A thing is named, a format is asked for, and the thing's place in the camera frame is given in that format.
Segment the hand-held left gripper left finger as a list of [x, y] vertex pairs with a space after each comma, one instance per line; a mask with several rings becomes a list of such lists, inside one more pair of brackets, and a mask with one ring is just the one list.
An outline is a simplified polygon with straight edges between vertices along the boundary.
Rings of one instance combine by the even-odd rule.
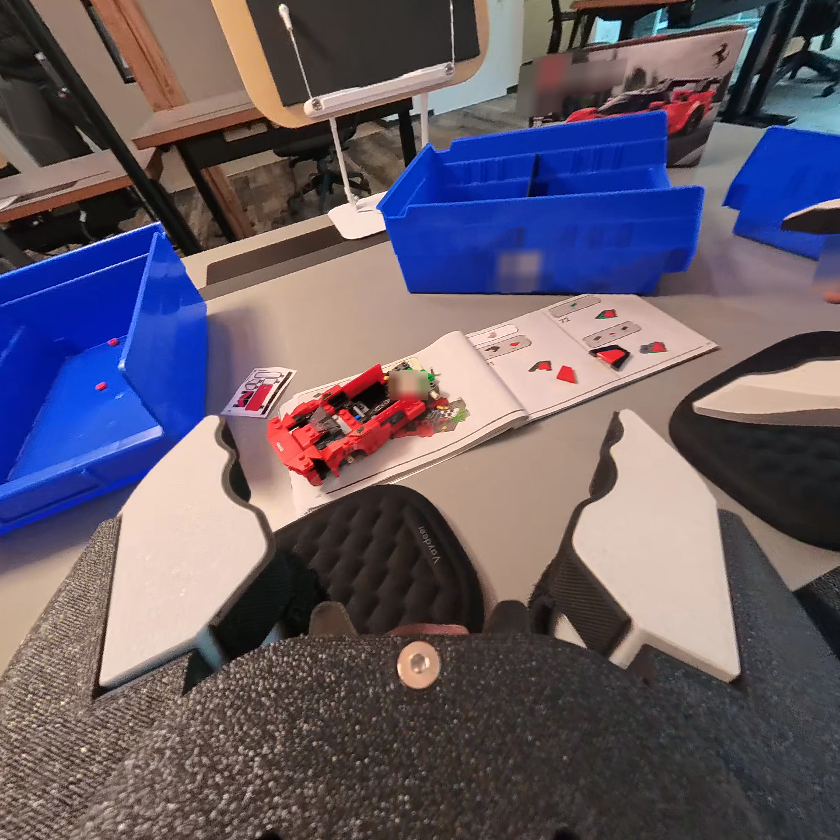
[[119, 514], [98, 684], [115, 690], [183, 655], [235, 657], [218, 627], [275, 551], [225, 420], [206, 416]]

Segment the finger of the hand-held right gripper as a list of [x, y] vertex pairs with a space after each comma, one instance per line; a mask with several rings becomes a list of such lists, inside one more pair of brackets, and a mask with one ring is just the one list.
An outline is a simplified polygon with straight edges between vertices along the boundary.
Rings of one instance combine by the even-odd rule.
[[784, 217], [781, 229], [809, 235], [838, 235], [839, 206], [839, 199], [833, 199], [792, 212]]
[[692, 403], [695, 414], [741, 424], [839, 426], [839, 368], [745, 374]]

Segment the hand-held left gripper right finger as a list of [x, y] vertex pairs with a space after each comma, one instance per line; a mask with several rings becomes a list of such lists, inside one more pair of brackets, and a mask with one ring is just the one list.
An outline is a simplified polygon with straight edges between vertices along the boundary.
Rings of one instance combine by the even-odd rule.
[[615, 479], [583, 506], [570, 546], [629, 619], [604, 656], [627, 669], [653, 648], [724, 683], [741, 662], [718, 505], [698, 473], [634, 412], [604, 441]]

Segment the lego sticker sheet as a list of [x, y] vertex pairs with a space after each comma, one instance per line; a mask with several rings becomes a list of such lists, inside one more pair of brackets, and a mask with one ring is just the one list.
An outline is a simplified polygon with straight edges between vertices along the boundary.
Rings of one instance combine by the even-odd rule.
[[267, 417], [277, 398], [297, 373], [281, 366], [261, 366], [250, 372], [220, 413], [224, 417]]

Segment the lego set cardboard box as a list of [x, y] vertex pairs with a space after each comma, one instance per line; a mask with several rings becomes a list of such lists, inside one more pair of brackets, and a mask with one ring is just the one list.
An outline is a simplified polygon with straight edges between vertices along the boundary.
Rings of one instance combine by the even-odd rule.
[[699, 164], [745, 42], [742, 26], [595, 44], [520, 68], [516, 113], [528, 126], [654, 115], [667, 166]]

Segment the red lego car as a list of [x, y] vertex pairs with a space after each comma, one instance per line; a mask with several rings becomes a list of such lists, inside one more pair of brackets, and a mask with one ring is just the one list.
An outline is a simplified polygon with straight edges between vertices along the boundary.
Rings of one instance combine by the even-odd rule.
[[393, 439], [453, 432], [468, 416], [465, 401], [444, 396], [436, 374], [410, 358], [331, 385], [273, 417], [266, 437], [291, 474], [320, 487]]

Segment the lego instruction booklet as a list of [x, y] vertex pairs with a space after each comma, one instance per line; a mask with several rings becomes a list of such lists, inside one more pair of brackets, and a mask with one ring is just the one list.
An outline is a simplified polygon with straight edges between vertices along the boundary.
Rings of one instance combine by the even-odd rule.
[[438, 407], [321, 486], [291, 477], [296, 514], [414, 475], [717, 348], [639, 296], [605, 293], [572, 297], [471, 334], [447, 333], [402, 360], [435, 374]]

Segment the blue plastic bin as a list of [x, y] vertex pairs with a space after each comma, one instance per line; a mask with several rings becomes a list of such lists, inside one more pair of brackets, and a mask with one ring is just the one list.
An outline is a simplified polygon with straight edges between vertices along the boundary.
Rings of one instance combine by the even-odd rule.
[[423, 147], [378, 210], [413, 293], [649, 295], [705, 201], [667, 159], [661, 111], [480, 135]]
[[2, 275], [1, 533], [143, 478], [205, 417], [207, 355], [160, 224]]
[[734, 235], [818, 260], [828, 235], [784, 229], [784, 220], [838, 198], [838, 135], [772, 127], [735, 175], [723, 205], [737, 213]]

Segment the black office chair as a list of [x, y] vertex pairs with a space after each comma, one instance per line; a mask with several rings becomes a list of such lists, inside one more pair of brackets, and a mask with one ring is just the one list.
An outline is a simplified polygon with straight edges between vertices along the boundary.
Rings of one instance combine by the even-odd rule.
[[[310, 193], [317, 195], [318, 212], [324, 214], [328, 198], [335, 187], [343, 186], [341, 173], [334, 168], [338, 157], [329, 127], [319, 123], [305, 129], [293, 129], [290, 138], [275, 146], [272, 152], [277, 158], [288, 161], [295, 186], [287, 201], [289, 214], [292, 217], [298, 216], [305, 196]], [[308, 162], [314, 163], [316, 169], [303, 186], [298, 186], [295, 168]]]
[[814, 71], [820, 78], [838, 84], [838, 59], [825, 58], [811, 50], [811, 43], [817, 37], [822, 38], [822, 49], [830, 47], [833, 44], [833, 33], [838, 26], [838, 1], [805, 2], [800, 22], [794, 32], [795, 37], [803, 39], [804, 45], [782, 60], [780, 76], [788, 74], [790, 79], [794, 79], [800, 69], [806, 68]]

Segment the wooden desk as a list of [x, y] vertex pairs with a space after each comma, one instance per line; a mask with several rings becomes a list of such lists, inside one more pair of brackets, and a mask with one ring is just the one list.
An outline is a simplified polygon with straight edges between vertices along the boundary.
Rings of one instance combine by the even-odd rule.
[[1, 180], [1, 223], [42, 214], [133, 186], [110, 150], [93, 152]]
[[275, 151], [297, 156], [307, 144], [331, 149], [333, 137], [324, 123], [301, 129], [277, 126], [247, 93], [238, 91], [159, 111], [133, 143], [139, 150], [176, 149], [221, 235], [235, 242], [254, 230], [222, 166]]

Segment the black tripod pole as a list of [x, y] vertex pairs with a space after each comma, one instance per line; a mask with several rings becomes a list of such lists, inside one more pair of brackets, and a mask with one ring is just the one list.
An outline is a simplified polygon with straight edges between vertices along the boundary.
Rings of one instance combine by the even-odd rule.
[[134, 152], [124, 142], [120, 132], [110, 121], [87, 83], [78, 74], [72, 62], [60, 47], [43, 18], [29, 1], [10, 1], [9, 6], [19, 17], [28, 36], [45, 54], [48, 61], [64, 81], [72, 96], [78, 101], [80, 110], [86, 115], [91, 125], [107, 141], [108, 148], [129, 176], [138, 194], [150, 211], [158, 219], [172, 243], [187, 256], [202, 251], [189, 224], [179, 212], [172, 197], [158, 183], [146, 174]]

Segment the white display stand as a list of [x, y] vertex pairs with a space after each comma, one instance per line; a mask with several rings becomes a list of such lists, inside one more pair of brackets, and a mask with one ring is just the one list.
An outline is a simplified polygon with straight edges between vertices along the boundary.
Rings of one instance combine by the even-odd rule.
[[357, 203], [353, 195], [350, 177], [343, 157], [342, 142], [337, 124], [340, 112], [348, 111], [352, 107], [367, 106], [379, 100], [393, 101], [406, 95], [419, 93], [422, 106], [427, 106], [427, 93], [433, 87], [450, 81], [455, 74], [455, 12], [454, 3], [448, 2], [449, 33], [451, 57], [448, 61], [426, 68], [413, 70], [389, 80], [383, 80], [365, 87], [349, 87], [342, 90], [314, 96], [309, 85], [308, 76], [304, 69], [298, 42], [291, 22], [288, 5], [280, 3], [278, 14], [286, 27], [290, 41], [295, 50], [297, 63], [300, 68], [304, 86], [309, 95], [303, 103], [303, 111], [310, 120], [329, 120], [333, 146], [337, 155], [342, 178], [343, 190], [347, 203], [335, 206], [329, 210], [328, 218], [345, 239], [362, 239], [385, 231], [385, 221], [378, 208], [381, 194], [363, 198]]

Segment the wooden framed black board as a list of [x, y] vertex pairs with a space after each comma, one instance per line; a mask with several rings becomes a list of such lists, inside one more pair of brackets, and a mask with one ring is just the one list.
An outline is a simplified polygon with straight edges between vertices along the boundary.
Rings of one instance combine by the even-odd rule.
[[[431, 91], [471, 79], [487, 57], [487, 2], [453, 2], [455, 74]], [[365, 87], [451, 57], [445, 1], [213, 1], [213, 8], [254, 106], [269, 121], [298, 129], [310, 120], [309, 95], [295, 50], [279, 14], [286, 4], [314, 96]], [[379, 100], [338, 117], [398, 102]]]

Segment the wooden post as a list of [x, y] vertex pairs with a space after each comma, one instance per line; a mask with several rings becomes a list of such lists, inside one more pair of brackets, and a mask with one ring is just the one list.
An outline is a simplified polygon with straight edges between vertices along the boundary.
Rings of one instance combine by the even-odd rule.
[[[134, 1], [93, 1], [120, 55], [131, 70], [153, 112], [168, 112], [187, 104], [185, 93], [140, 5]], [[255, 231], [234, 188], [220, 166], [200, 169], [186, 147], [176, 148], [222, 236], [228, 242]]]

